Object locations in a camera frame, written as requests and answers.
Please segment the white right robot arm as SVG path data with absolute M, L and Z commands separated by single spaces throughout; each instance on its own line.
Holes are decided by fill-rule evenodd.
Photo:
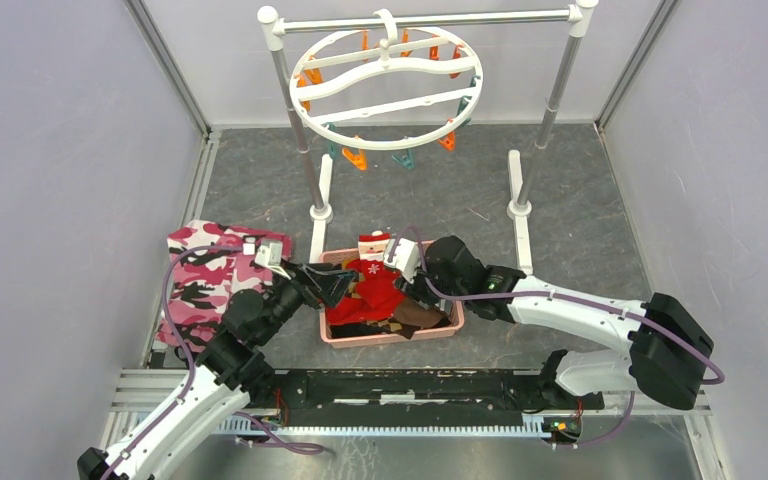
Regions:
M 589 394 L 639 391 L 689 411 L 702 387 L 725 380 L 711 360 L 712 338 L 670 295 L 622 300 L 560 287 L 521 269 L 485 265 L 457 236 L 428 245 L 396 237 L 383 260 L 401 274 L 404 292 L 421 303 L 459 302 L 485 320 L 554 329 L 601 345 L 599 351 L 550 356 L 537 392 L 551 408 Z

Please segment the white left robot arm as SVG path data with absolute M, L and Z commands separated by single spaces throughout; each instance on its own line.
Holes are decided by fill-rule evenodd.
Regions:
M 285 262 L 271 285 L 231 295 L 221 324 L 178 387 L 135 429 L 78 459 L 82 479 L 158 479 L 222 421 L 273 397 L 275 370 L 261 352 L 303 306 L 335 307 L 358 274 L 331 264 Z

